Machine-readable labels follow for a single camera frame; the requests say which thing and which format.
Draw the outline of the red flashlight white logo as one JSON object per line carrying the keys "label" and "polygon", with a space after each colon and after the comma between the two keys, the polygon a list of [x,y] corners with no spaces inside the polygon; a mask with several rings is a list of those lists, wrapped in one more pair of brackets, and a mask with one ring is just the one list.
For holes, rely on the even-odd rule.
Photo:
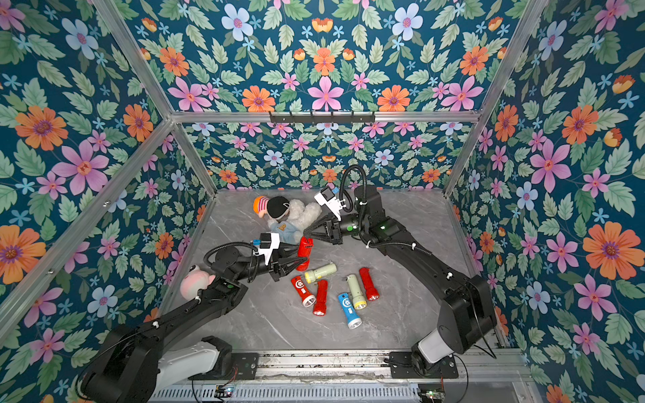
{"label": "red flashlight white logo", "polygon": [[297,294],[302,300],[302,305],[304,307],[311,307],[315,304],[316,302],[316,297],[310,290],[308,290],[307,286],[302,280],[302,277],[296,276],[291,279],[291,283],[294,287],[294,289],[297,291]]}

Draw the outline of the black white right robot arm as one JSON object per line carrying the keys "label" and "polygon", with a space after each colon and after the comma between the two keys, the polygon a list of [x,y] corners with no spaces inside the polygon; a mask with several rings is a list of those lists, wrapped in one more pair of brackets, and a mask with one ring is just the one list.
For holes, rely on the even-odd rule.
{"label": "black white right robot arm", "polygon": [[436,329],[412,347],[411,367],[423,377],[442,360],[463,354],[497,326],[490,288],[479,275],[468,277],[445,264],[420,245],[406,227],[390,217],[375,186],[358,186],[353,211],[341,191],[324,188],[315,202],[329,212],[305,229],[305,236],[341,244],[356,236],[369,250],[377,250],[410,271],[440,303]]}

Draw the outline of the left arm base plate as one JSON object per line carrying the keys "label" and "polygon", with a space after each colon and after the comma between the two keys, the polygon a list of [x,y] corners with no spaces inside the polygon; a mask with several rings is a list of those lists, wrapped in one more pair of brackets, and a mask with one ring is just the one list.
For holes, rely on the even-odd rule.
{"label": "left arm base plate", "polygon": [[201,380],[231,381],[255,379],[259,369],[257,353],[227,354],[216,362],[215,368],[200,375]]}

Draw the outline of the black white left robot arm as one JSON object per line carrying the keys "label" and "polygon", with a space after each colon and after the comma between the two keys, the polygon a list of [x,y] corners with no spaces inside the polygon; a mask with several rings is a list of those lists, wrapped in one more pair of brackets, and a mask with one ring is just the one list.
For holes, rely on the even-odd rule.
{"label": "black white left robot arm", "polygon": [[238,307],[258,275],[275,281],[290,275],[307,257],[286,244],[267,255],[254,243],[233,242],[213,248],[204,264],[218,274],[189,302],[151,322],[112,330],[79,380],[80,398],[94,402],[146,402],[161,386],[161,360],[171,348],[201,326]]}

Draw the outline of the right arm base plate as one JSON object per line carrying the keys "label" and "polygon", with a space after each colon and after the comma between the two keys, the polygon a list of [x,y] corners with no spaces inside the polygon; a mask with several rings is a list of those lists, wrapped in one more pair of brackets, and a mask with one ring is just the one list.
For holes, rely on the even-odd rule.
{"label": "right arm base plate", "polygon": [[390,352],[384,359],[391,370],[392,379],[458,379],[459,371],[455,358],[447,356],[437,363],[430,363],[413,351]]}

